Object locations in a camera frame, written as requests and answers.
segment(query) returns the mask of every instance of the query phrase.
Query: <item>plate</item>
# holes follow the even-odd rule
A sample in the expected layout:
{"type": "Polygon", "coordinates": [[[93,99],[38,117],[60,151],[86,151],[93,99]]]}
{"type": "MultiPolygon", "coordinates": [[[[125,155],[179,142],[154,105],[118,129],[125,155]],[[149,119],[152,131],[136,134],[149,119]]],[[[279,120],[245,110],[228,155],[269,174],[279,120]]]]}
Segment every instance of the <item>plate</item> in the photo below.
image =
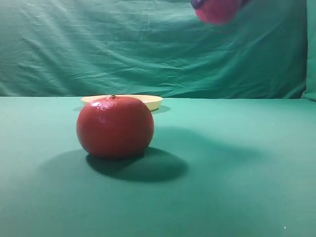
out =
{"type": "MultiPolygon", "coordinates": [[[[81,101],[83,102],[84,105],[86,105],[87,103],[94,101],[94,100],[98,100],[104,97],[109,97],[110,95],[96,95],[96,96],[88,96],[88,97],[83,97],[81,99],[81,101]]],[[[148,109],[150,111],[154,111],[160,108],[161,104],[162,104],[162,97],[159,96],[153,96],[153,95],[115,95],[115,96],[127,96],[127,97],[133,97],[133,98],[137,98],[141,101],[143,101],[143,103],[145,105],[147,105],[148,109]]]]}

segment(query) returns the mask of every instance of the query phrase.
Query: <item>yellow plate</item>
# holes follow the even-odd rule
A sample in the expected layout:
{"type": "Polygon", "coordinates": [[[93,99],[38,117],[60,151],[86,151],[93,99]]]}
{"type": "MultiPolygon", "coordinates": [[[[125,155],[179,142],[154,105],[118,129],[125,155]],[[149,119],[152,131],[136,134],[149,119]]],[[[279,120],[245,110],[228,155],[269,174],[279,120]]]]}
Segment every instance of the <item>yellow plate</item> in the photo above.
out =
{"type": "MultiPolygon", "coordinates": [[[[84,105],[86,105],[87,103],[91,101],[98,100],[98,99],[108,97],[108,96],[109,95],[88,96],[88,97],[83,97],[81,101],[83,102],[84,105]]],[[[145,103],[145,105],[147,105],[150,111],[159,109],[162,104],[162,98],[159,96],[153,96],[153,95],[116,95],[116,96],[127,96],[127,97],[140,99],[141,101],[143,101],[143,103],[145,103]]]]}

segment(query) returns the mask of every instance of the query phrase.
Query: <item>green backdrop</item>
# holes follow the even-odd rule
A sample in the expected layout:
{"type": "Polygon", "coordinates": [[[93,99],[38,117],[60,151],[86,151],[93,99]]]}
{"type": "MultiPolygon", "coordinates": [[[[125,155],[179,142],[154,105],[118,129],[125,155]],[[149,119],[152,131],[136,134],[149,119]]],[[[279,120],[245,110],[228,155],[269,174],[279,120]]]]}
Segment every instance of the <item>green backdrop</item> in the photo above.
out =
{"type": "Polygon", "coordinates": [[[307,0],[308,4],[308,66],[307,88],[304,97],[316,100],[316,1],[307,0]]]}
{"type": "Polygon", "coordinates": [[[253,0],[226,26],[201,23],[188,0],[0,4],[0,96],[299,98],[305,89],[304,0],[253,0]]]}

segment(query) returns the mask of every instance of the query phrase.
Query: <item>red object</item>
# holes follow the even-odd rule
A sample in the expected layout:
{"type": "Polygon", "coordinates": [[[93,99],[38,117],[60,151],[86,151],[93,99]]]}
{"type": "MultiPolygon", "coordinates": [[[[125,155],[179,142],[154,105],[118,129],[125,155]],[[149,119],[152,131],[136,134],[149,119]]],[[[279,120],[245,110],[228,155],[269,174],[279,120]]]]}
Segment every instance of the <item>red object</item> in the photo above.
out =
{"type": "Polygon", "coordinates": [[[227,24],[241,7],[241,0],[208,0],[196,9],[196,14],[205,23],[227,24]]]}
{"type": "Polygon", "coordinates": [[[154,134],[154,119],[139,99],[110,96],[88,103],[77,121],[82,147],[101,158],[141,155],[154,134]]]}

